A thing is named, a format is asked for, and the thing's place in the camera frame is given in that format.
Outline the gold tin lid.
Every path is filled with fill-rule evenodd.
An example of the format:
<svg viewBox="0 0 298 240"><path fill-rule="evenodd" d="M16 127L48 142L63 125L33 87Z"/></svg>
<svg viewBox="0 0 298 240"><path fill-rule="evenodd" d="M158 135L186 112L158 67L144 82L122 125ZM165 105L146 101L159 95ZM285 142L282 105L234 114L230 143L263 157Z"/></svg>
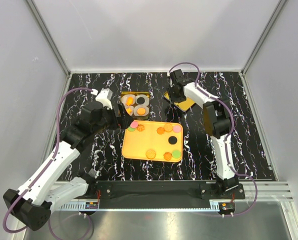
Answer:
<svg viewBox="0 0 298 240"><path fill-rule="evenodd" d="M192 106L195 105L195 102L189 97L187 97L185 101L172 103L167 91L164 92L163 97L165 100L167 100L172 105L176 106L182 112L187 112Z"/></svg>

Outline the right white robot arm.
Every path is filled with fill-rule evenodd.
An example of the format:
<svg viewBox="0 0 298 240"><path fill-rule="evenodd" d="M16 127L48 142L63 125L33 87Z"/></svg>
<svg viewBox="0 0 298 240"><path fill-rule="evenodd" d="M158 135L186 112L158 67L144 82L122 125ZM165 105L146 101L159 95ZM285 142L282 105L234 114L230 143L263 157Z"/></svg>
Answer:
<svg viewBox="0 0 298 240"><path fill-rule="evenodd" d="M179 104L189 98L202 108L204 130L212 140L216 159L213 189L219 197L228 198L239 185L231 150L234 120L229 103L204 90L180 69L167 73L167 78L169 86L166 90L171 103Z"/></svg>

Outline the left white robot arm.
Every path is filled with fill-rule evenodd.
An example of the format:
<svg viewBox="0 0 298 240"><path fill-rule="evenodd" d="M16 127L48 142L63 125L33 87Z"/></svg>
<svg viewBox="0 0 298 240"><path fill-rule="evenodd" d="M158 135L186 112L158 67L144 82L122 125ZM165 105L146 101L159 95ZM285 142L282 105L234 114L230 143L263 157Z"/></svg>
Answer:
<svg viewBox="0 0 298 240"><path fill-rule="evenodd" d="M32 231L42 228L51 214L70 200L97 193L95 180L87 173L69 183L51 190L62 172L93 142L96 134L104 130L127 129L133 118L122 103L116 114L110 100L95 100L81 108L80 115L67 126L47 159L18 189L8 189L3 200L12 215Z"/></svg>

